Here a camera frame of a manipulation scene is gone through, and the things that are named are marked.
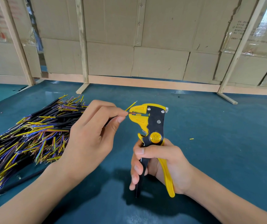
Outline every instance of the blue table surface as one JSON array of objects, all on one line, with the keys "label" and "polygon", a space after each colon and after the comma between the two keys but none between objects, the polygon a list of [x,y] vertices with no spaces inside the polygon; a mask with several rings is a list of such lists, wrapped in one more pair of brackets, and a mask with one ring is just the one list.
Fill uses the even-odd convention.
[{"label": "blue table surface", "polygon": [[[44,81],[0,101],[0,133],[64,94],[76,96],[80,86]],[[169,107],[165,137],[182,149],[192,165],[267,211],[267,96],[230,97],[238,105],[204,92],[97,84],[84,91],[87,103],[99,99],[125,109],[138,100],[137,105],[157,103]],[[151,177],[144,182],[143,196],[134,198],[128,187],[132,147],[138,132],[139,126],[126,118],[116,133],[112,152],[60,202],[45,223],[218,223],[187,196],[170,198],[165,187]],[[27,166],[10,181],[44,166]],[[33,181],[1,195],[0,206]]]}]

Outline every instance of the black handle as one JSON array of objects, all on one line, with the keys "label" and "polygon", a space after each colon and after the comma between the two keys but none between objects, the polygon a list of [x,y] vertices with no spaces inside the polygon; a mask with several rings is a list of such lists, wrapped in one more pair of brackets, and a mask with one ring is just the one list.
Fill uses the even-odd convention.
[{"label": "black handle", "polygon": [[146,167],[148,166],[148,162],[149,162],[150,158],[141,158],[140,162],[143,165],[143,173],[142,175],[139,175],[140,179],[138,184],[135,185],[135,197],[138,198],[141,194],[141,189],[142,189],[142,184],[143,184],[143,179],[145,177],[145,171],[146,171]]}]

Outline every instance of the wire stripper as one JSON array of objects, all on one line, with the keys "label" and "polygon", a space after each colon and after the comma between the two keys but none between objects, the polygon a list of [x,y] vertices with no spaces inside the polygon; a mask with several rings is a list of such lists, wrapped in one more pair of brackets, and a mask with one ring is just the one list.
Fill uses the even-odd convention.
[{"label": "wire stripper", "polygon": [[[140,125],[146,135],[138,133],[139,139],[143,142],[143,147],[150,145],[163,145],[164,143],[164,119],[168,108],[157,104],[143,104],[131,107],[129,109],[129,119]],[[149,162],[149,158],[141,158],[140,162],[143,165],[143,173],[139,177],[138,184],[135,185],[135,197],[141,194],[142,183],[145,175],[145,170]],[[169,173],[167,161],[158,158],[165,177],[165,184],[170,197],[175,196],[172,177]]]}]

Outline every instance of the person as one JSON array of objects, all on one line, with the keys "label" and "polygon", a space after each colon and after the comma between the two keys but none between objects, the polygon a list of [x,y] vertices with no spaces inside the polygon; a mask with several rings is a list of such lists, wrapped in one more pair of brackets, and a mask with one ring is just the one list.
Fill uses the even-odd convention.
[{"label": "person", "polygon": [[[0,224],[42,223],[59,201],[89,175],[113,148],[119,124],[127,112],[113,103],[94,100],[72,126],[62,157],[50,164],[28,187],[0,207]],[[114,117],[104,128],[109,118]],[[185,194],[205,207],[221,223],[267,223],[267,212],[240,198],[192,166],[182,151],[165,139],[164,146],[141,147],[138,141],[131,160],[134,190],[143,167],[140,158],[151,158],[145,174],[164,183],[157,158],[167,160],[175,193]]]}]

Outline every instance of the clear packing tape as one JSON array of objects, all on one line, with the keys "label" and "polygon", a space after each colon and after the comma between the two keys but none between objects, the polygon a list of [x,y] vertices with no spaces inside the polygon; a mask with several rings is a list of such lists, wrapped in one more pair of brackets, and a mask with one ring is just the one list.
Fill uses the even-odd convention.
[{"label": "clear packing tape", "polygon": [[[242,0],[233,15],[222,52],[235,53],[258,0]],[[267,0],[243,49],[244,55],[267,57]]]},{"label": "clear packing tape", "polygon": [[[23,45],[36,45],[35,31],[24,0],[8,0],[9,7]],[[6,21],[0,7],[0,42],[12,43]]]}]

